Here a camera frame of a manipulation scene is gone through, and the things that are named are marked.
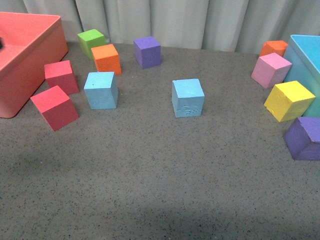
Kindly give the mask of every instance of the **red plastic bin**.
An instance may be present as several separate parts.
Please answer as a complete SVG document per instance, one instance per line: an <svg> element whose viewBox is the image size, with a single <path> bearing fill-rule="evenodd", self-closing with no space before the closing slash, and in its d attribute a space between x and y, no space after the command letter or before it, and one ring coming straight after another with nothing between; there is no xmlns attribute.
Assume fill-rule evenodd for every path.
<svg viewBox="0 0 320 240"><path fill-rule="evenodd" d="M0 12L0 118L12 118L68 52L61 17Z"/></svg>

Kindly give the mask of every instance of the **blue cube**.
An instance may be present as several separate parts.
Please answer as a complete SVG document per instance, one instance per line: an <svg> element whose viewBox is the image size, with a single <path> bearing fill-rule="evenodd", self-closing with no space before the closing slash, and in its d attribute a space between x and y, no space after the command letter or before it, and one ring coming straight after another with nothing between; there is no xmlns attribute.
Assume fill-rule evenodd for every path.
<svg viewBox="0 0 320 240"><path fill-rule="evenodd" d="M161 46L153 36L136 39L133 44L135 59L143 69L161 64Z"/></svg>
<svg viewBox="0 0 320 240"><path fill-rule="evenodd" d="M173 80L171 100L176 118L200 116L205 94L199 79Z"/></svg>
<svg viewBox="0 0 320 240"><path fill-rule="evenodd" d="M113 71L90 72L84 85L90 108L115 109L118 102L118 85Z"/></svg>

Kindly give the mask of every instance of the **green cube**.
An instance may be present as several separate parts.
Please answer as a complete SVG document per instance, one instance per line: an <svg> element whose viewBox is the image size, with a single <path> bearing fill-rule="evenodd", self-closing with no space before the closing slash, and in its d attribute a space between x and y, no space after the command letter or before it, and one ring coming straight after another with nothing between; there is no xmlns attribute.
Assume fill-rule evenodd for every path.
<svg viewBox="0 0 320 240"><path fill-rule="evenodd" d="M96 29L84 31L78 34L78 39L82 52L89 58L94 59L92 48L106 45L105 36Z"/></svg>

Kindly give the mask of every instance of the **coral storage box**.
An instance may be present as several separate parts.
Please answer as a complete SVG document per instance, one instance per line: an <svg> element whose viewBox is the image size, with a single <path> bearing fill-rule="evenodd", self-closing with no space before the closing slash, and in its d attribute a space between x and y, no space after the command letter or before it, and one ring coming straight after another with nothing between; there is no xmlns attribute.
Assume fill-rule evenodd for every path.
<svg viewBox="0 0 320 240"><path fill-rule="evenodd" d="M68 52L61 17L0 12L0 118L12 118Z"/></svg>
<svg viewBox="0 0 320 240"><path fill-rule="evenodd" d="M292 63L284 82L297 80L316 98L305 117L320 117L320 36L291 35L283 56Z"/></svg>

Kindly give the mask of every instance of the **light blue cube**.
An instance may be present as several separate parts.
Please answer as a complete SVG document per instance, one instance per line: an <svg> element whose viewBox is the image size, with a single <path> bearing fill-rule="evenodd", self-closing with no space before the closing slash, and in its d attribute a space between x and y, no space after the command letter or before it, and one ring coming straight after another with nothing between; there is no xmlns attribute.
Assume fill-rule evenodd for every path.
<svg viewBox="0 0 320 240"><path fill-rule="evenodd" d="M115 73L90 72L84 85L84 92L92 110L115 109L119 95Z"/></svg>
<svg viewBox="0 0 320 240"><path fill-rule="evenodd" d="M199 79L173 80L171 100L176 118L200 116L205 94Z"/></svg>

